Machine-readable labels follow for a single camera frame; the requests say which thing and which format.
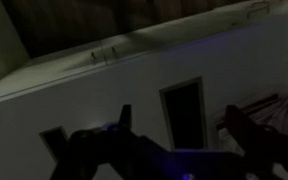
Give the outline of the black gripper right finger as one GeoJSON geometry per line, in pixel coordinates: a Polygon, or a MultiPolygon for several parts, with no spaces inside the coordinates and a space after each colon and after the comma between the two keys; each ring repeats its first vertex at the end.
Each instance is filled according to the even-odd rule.
{"type": "Polygon", "coordinates": [[[250,172],[263,180],[278,180],[273,173],[274,164],[288,172],[288,135],[268,125],[258,125],[238,107],[228,105],[224,124],[228,132],[245,151],[250,172]]]}

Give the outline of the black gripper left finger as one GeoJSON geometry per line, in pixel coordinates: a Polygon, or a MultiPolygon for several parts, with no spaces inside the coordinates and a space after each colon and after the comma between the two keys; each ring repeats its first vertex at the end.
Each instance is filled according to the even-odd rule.
{"type": "Polygon", "coordinates": [[[104,164],[123,180],[167,180],[167,151],[131,127],[132,106],[126,104],[117,123],[74,132],[50,180],[92,180],[104,164]]]}

